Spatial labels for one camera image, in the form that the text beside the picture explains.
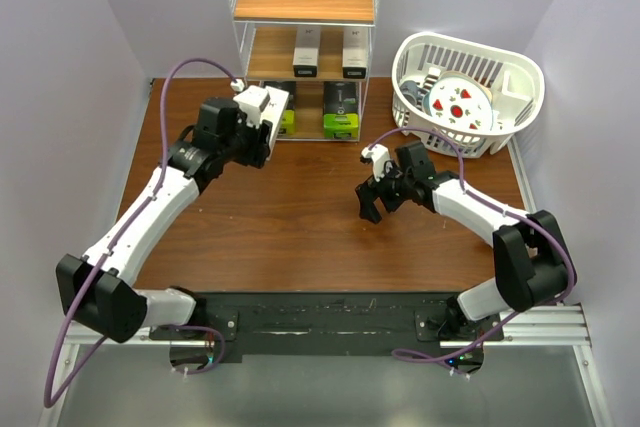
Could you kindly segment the black green razor box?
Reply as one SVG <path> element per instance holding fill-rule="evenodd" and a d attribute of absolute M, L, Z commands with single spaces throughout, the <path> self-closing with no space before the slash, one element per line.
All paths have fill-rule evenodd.
<path fill-rule="evenodd" d="M 286 109 L 281 119 L 279 137 L 289 137 L 295 133 L 295 100 L 297 84 L 295 81 L 263 81 L 262 87 L 272 87 L 288 93 Z"/>
<path fill-rule="evenodd" d="M 355 82 L 325 82 L 323 132 L 328 139 L 353 140 L 359 135 L 359 88 Z"/>

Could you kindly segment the small silver box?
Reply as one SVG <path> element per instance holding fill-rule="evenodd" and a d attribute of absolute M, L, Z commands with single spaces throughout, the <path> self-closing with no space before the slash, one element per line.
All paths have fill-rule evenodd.
<path fill-rule="evenodd" d="M 261 120 L 271 123 L 271 133 L 268 137 L 268 146 L 270 153 L 268 160 L 274 153 L 275 143 L 281 127 L 282 117 L 286 111 L 289 102 L 289 92 L 271 86 L 265 86 L 264 89 L 269 94 L 269 103 L 261 113 Z"/>

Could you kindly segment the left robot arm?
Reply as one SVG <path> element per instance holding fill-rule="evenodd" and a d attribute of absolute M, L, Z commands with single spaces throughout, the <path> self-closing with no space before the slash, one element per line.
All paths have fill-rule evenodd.
<path fill-rule="evenodd" d="M 261 168 L 270 158 L 287 98 L 250 87 L 232 99 L 211 98 L 200 107 L 191 140 L 170 148 L 149 183 L 110 231 L 82 256 L 65 255 L 56 267 L 61 304 L 72 320 L 118 343 L 142 327 L 171 324 L 185 339 L 200 337 L 207 315 L 179 289 L 134 289 L 147 257 L 169 226 L 224 166 Z"/>

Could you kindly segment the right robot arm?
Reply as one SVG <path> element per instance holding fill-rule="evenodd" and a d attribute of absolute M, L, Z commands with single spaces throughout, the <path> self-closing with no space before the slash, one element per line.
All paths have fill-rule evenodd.
<path fill-rule="evenodd" d="M 526 312 L 570 290 L 576 272 L 556 218 L 548 211 L 512 210 L 469 186 L 452 171 L 438 171 L 420 142 L 390 152 L 376 144 L 360 160 L 372 168 L 358 185 L 359 215 L 377 224 L 383 212 L 406 202 L 450 218 L 481 238 L 493 252 L 494 275 L 447 302 L 444 326 L 469 339 L 481 320 L 507 309 Z"/>

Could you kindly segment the narrow silver razor box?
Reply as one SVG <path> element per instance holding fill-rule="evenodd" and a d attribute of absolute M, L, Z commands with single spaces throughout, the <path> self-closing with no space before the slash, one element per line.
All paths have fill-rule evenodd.
<path fill-rule="evenodd" d="M 344 27 L 342 41 L 342 73 L 344 78 L 365 79 L 369 58 L 369 29 Z"/>

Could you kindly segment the silver box with H logo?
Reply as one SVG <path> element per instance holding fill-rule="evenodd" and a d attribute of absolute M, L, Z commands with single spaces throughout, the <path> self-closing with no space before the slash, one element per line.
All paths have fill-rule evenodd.
<path fill-rule="evenodd" d="M 321 43 L 321 28 L 301 25 L 297 28 L 293 52 L 295 77 L 316 77 Z"/>

